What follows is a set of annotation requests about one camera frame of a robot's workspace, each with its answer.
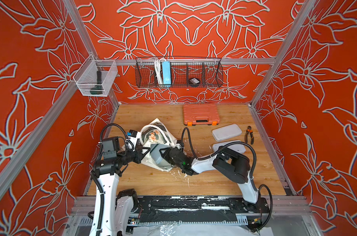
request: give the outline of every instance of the blue power adapter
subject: blue power adapter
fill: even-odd
[[[171,63],[168,61],[164,61],[161,63],[162,66],[162,82],[165,85],[172,84],[171,81]]]

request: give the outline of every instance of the metal rail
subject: metal rail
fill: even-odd
[[[96,48],[93,45],[93,42],[90,39],[88,32],[86,31],[84,22],[81,20],[81,16],[79,14],[79,11],[77,10],[76,4],[73,0],[63,0],[63,3],[72,19],[73,24],[76,27],[78,34],[80,35],[80,38],[85,46],[86,51],[88,52],[88,54],[92,54],[95,59],[98,59]]]
[[[218,196],[219,198],[242,197],[242,196]],[[269,196],[262,196],[269,202]],[[95,210],[96,196],[77,197],[72,207],[71,216],[86,216],[88,212]],[[273,196],[273,215],[312,215],[304,196]],[[259,213],[244,213],[242,215],[253,216]]]
[[[274,169],[278,174],[278,177],[282,183],[282,186],[284,187],[286,194],[296,195],[297,193],[294,190],[294,187],[291,184],[290,179],[287,176],[287,173],[286,173],[284,167],[282,166],[280,159],[279,159],[277,153],[275,152],[272,143],[269,140],[269,136],[266,133],[265,128],[262,125],[261,120],[260,120],[256,110],[253,107],[251,107],[250,105],[248,105],[248,106],[249,106],[249,111],[252,115],[253,121],[256,124],[257,131],[259,132],[262,142],[264,143],[264,146],[266,148],[266,151],[268,152],[270,159],[273,162]]]
[[[170,62],[187,62],[190,59],[167,59]],[[213,61],[214,59],[195,59],[196,62]],[[135,66],[136,59],[115,59],[115,60],[96,60],[97,66],[110,67],[115,61],[117,66]],[[153,62],[153,59],[143,59],[144,62]],[[222,65],[272,65],[275,63],[275,58],[222,58]]]

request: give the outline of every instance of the green-handled tool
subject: green-handled tool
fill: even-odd
[[[93,95],[102,94],[103,88],[101,85],[101,71],[97,71],[97,84],[95,87],[91,88],[90,93]]]

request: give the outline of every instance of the white plastic container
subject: white plastic container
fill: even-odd
[[[220,146],[224,146],[226,144],[236,142],[236,141],[241,142],[240,140],[233,140],[233,141],[228,141],[228,142],[223,142],[223,143],[217,143],[217,144],[213,144],[212,149],[214,152],[216,152],[216,151],[218,151]],[[228,146],[228,148],[231,150],[234,150],[235,152],[241,153],[241,154],[245,153],[245,147],[243,144],[234,144],[234,145]]]
[[[217,142],[230,139],[242,134],[242,130],[237,124],[223,126],[212,131],[212,135]]]
[[[97,83],[97,71],[101,71],[101,83]],[[118,68],[113,61],[108,71],[96,65],[96,60],[90,55],[74,75],[78,89],[84,96],[107,97],[117,76]]]

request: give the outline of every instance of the white tote bag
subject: white tote bag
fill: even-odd
[[[168,131],[165,125],[158,118],[153,120],[148,125],[144,126],[140,133],[142,134],[140,142],[143,147],[151,148],[152,144],[164,144],[166,146],[175,147],[177,144],[177,139]],[[152,157],[151,152],[149,152],[143,158],[142,164],[161,171],[170,171],[172,169],[172,166],[166,160],[159,161],[159,163],[156,164],[154,159],[156,160],[157,158],[161,159],[161,156]]]

